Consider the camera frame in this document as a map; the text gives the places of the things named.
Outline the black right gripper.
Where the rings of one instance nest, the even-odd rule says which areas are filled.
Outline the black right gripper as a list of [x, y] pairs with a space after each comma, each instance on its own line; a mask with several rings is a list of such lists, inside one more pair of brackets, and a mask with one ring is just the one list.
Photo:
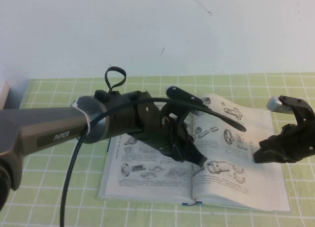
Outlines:
[[[255, 163], [296, 163], [315, 154], [315, 122], [283, 126], [280, 135], [272, 135], [259, 142], [260, 149], [253, 154]], [[273, 151], [283, 151], [283, 157]]]

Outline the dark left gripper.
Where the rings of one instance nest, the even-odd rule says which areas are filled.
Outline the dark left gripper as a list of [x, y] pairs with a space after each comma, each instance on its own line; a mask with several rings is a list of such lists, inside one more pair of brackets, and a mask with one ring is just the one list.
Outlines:
[[160, 152], [178, 162], [203, 166], [207, 158], [197, 149], [186, 123], [189, 113], [180, 116], [162, 114], [160, 120], [163, 145]]

